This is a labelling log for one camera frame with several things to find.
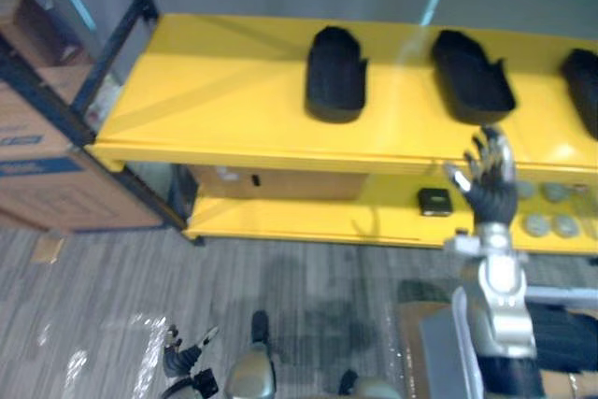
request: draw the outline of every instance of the robotic arm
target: robotic arm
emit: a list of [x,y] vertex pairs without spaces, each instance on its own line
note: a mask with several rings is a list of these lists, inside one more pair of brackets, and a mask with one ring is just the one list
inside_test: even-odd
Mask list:
[[199,342],[179,350],[182,340],[178,338],[176,326],[170,326],[164,337],[163,368],[167,378],[174,380],[160,399],[207,399],[218,392],[218,385],[211,369],[191,376],[191,371],[206,346],[216,337],[219,328],[213,327]]
[[506,137],[482,127],[479,160],[466,151],[471,179],[453,164],[445,172],[474,212],[474,235],[445,248],[471,256],[463,270],[467,321],[489,397],[544,397],[534,329],[525,306],[527,282],[509,226],[517,212],[515,160]]

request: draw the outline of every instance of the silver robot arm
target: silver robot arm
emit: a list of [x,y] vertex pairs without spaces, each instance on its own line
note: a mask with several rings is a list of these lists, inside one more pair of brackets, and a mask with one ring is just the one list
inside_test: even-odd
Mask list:
[[509,226],[517,212],[513,151],[496,128],[474,136],[479,161],[465,153],[471,180],[452,164],[445,172],[474,211],[473,235],[456,235],[445,248],[471,257],[463,270],[467,321],[489,397],[544,397],[536,363],[527,282]]

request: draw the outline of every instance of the box label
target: box label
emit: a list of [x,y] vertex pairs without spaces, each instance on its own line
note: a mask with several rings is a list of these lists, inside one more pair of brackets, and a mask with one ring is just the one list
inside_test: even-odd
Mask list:
[[0,178],[47,175],[50,173],[82,172],[84,169],[72,159],[49,158],[0,162]]
[[43,135],[19,135],[16,137],[0,138],[0,147],[11,145],[35,145],[41,142]]

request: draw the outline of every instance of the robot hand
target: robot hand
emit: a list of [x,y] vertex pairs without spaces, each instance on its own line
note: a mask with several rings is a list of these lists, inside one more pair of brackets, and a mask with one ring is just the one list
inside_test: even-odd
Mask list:
[[179,350],[182,340],[178,336],[176,326],[170,326],[164,338],[164,373],[168,378],[188,376],[204,348],[218,334],[218,326],[212,327],[203,338],[190,348]]
[[517,212],[513,151],[499,129],[483,126],[482,133],[486,144],[478,136],[473,138],[480,161],[469,151],[464,154],[472,180],[454,164],[445,163],[444,169],[473,209],[475,224],[501,223],[508,227]]

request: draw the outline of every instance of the cardboard box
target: cardboard box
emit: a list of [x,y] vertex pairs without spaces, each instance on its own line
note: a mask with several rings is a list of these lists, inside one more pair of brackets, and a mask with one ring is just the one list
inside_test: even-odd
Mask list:
[[33,67],[61,64],[67,42],[35,0],[0,0],[0,34]]
[[0,228],[29,228],[36,229],[37,231],[44,230],[37,224],[15,217],[5,210],[0,210]]
[[[69,104],[90,70],[89,65],[76,65],[41,68],[37,73]],[[5,82],[0,82],[0,160],[28,152],[39,154],[40,147],[61,150],[68,144],[68,139],[49,121]]]
[[0,205],[13,217],[65,232],[162,224],[79,150],[0,161]]
[[352,200],[367,175],[212,165],[190,167],[202,194],[227,198]]

